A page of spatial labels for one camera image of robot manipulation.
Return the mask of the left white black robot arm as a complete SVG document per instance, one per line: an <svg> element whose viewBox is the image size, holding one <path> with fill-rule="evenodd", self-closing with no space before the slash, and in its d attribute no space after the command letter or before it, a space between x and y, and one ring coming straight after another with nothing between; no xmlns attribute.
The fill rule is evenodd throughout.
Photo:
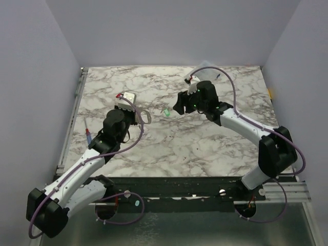
<svg viewBox="0 0 328 246"><path fill-rule="evenodd" d="M113 189L104 178L87 179L107 164L114 155L130 150L141 140L144 121L140 109L116 106L107 113L103 128L91 140L80 159L62 176L42 190L33 189L28 195L26 219L28 235L34 227L53 238L67 225L68 220L90 203L112 199Z"/></svg>

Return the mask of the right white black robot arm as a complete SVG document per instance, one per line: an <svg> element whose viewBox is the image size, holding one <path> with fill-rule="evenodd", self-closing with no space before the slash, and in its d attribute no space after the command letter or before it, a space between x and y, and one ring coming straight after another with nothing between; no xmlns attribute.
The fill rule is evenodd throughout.
<svg viewBox="0 0 328 246"><path fill-rule="evenodd" d="M179 92L173 109L180 115L198 111L209 121L240 134L258 147L257 166L243 175L241 184L235 188L240 200L248 200L256 187L275 178L297 160L287 128L260 125L237 114L231 104L219 101L215 86L208 80L193 83L189 90Z"/></svg>

